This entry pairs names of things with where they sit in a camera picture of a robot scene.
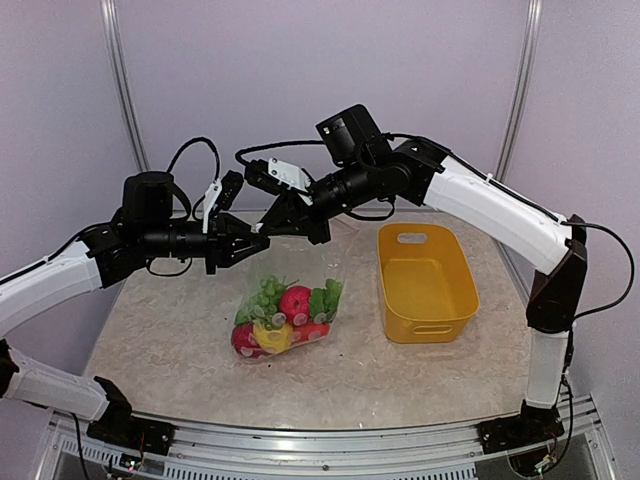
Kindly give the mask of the green toy grapes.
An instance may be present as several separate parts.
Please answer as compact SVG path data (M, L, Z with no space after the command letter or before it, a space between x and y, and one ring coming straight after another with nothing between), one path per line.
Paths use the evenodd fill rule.
M274 275L263 277L259 281L258 290L242 300L234 325L257 322L269 327L282 326L284 320L273 321L273 318L280 312L280 301L290 287L285 284L285 280L285 277L279 279Z

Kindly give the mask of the clear zip top bag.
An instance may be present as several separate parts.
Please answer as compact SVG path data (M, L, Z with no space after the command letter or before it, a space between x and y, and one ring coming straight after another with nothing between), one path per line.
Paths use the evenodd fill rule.
M340 220L329 227L327 243L274 237L250 261L230 336L238 357L266 360L330 334L358 230Z

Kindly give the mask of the red toy apple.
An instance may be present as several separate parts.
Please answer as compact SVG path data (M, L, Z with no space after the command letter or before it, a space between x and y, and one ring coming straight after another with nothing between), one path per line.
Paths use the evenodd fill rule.
M312 290L305 286L292 286L283 293L279 311L285 315L287 323L300 326L309 321L311 295Z

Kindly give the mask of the green toy cabbage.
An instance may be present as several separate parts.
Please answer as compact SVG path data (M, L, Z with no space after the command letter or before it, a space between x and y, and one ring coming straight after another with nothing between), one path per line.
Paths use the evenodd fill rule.
M343 284L328 278L323 288L314 288L309 299L310 320L315 324L332 323L338 310Z

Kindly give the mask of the red toy tomato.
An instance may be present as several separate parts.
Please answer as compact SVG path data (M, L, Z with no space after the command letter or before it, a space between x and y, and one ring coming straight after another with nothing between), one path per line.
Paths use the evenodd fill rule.
M263 351L254 336L254 325L237 325L231 335L231 345L241 358L257 359Z

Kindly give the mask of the yellow toy lemon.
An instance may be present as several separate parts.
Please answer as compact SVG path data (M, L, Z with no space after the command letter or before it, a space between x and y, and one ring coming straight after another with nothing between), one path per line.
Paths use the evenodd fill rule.
M253 327L253 335L258 345L269 354L280 354L288 350L291 345L293 327L285 323L280 329L268 330L259 324Z

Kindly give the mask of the orange toy carrot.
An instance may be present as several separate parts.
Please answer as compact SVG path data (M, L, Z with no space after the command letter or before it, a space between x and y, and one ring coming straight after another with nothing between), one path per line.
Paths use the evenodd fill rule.
M290 341L293 345L313 342L326 337L330 330L330 323L306 323L304 325L295 326L290 335Z

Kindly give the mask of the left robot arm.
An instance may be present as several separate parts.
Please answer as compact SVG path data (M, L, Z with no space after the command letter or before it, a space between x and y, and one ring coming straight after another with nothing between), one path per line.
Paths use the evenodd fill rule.
M211 210L197 221L174 216L173 202L188 199L172 174L150 171L127 178L122 205L111 221L83 229L50 256L2 278L1 334L69 299L120 283L157 258L201 258L213 275L266 250L266 236L213 209L217 199L232 200L242 183L237 172L213 182L205 195ZM99 421L121 445L140 434L130 404L112 382L43 364L6 341L1 343L1 396Z

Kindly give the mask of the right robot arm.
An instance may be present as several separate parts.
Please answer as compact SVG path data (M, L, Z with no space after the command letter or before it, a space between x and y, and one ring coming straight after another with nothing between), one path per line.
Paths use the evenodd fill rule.
M335 165L333 173L316 180L280 160L246 164L246 180L276 198L259 232L325 243L331 218L352 215L371 200L403 198L450 214L527 259L535 270L526 308L533 333L530 369L521 410L508 423L518 442L535 442L559 420L557 398L568 384L591 224L539 206L430 139L381 131L361 104L316 129L318 143Z

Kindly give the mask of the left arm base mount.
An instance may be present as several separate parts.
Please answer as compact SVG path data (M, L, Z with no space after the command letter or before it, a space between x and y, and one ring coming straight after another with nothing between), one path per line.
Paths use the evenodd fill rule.
M91 422L87 436L143 454L167 456L176 427L170 423L130 416L125 420Z

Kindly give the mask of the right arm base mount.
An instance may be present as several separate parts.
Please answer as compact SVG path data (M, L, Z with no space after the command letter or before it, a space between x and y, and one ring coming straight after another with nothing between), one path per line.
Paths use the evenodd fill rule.
M518 449L558 439L565 433L556 409L523 409L518 414L480 422L476 426L484 454Z

